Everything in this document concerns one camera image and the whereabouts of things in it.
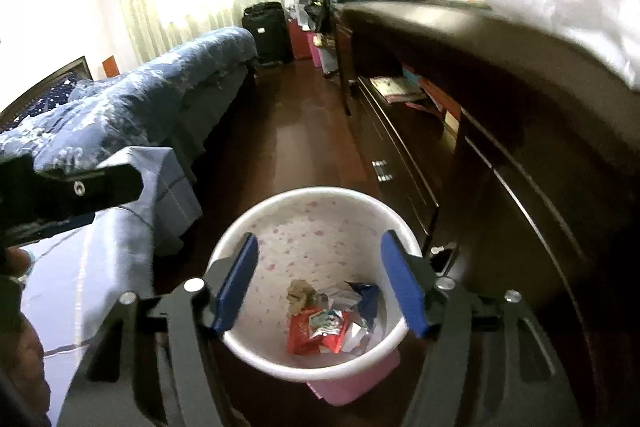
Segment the person's left hand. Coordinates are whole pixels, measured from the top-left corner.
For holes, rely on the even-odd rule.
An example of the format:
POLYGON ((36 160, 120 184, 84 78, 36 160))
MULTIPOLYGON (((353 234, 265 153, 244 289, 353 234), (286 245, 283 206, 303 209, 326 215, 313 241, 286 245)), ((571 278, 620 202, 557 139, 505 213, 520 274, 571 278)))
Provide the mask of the person's left hand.
POLYGON ((50 426, 43 347, 21 311, 20 277, 32 265, 21 248, 1 253, 1 425, 50 426))

